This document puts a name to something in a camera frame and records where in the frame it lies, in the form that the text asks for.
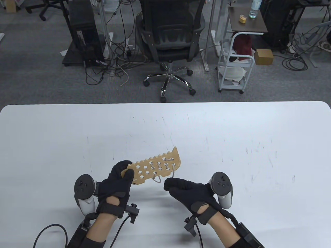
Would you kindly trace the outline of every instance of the paper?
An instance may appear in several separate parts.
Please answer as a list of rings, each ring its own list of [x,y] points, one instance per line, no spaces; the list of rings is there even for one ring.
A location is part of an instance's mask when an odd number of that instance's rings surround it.
[[[67,51],[68,51],[68,49],[67,49],[67,50],[64,50],[64,51],[62,51],[62,52],[60,52],[60,54],[61,54],[62,56],[65,56],[65,55],[67,54]]]

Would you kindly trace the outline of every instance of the forearm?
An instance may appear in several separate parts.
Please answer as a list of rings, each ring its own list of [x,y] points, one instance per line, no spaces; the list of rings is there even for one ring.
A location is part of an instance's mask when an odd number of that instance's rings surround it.
[[[208,204],[201,206],[198,214],[203,213],[208,207]],[[215,230],[225,248],[229,248],[240,239],[240,236],[234,227],[220,212],[217,212],[213,217],[211,217],[208,224]]]
[[[119,205],[119,200],[116,197],[108,197],[107,203]],[[89,229],[86,237],[92,241],[104,242],[113,226],[114,221],[117,219],[115,215],[100,213],[94,224]]]

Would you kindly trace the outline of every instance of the small box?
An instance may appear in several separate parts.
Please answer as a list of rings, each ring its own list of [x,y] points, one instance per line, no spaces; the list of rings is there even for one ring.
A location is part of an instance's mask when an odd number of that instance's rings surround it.
[[[270,49],[256,49],[254,53],[255,64],[271,65],[273,62],[273,54]]]

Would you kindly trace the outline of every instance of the white table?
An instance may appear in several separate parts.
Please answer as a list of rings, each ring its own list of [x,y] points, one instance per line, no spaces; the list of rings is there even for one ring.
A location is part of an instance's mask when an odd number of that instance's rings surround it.
[[[73,198],[78,176],[100,181],[118,161],[174,145],[182,161],[176,177],[230,177],[230,212],[265,247],[330,247],[330,125],[323,102],[7,106],[0,114],[0,247],[32,247],[52,223],[71,238],[83,219]],[[132,186],[129,203],[140,213],[114,248],[200,247],[184,229],[189,212],[162,184]],[[201,231],[206,248],[222,247],[209,226]],[[37,247],[63,244],[55,227]]]

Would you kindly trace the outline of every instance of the wrist strap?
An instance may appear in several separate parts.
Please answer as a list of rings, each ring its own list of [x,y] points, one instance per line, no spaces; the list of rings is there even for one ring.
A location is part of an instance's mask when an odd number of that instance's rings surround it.
[[[206,225],[207,222],[213,217],[218,211],[214,209],[212,206],[209,206],[205,212],[203,212],[199,217],[198,220],[202,225]]]
[[[106,213],[117,216],[119,219],[123,217],[124,208],[120,206],[115,206],[113,204],[109,204],[106,201],[100,202],[97,208],[97,213]]]

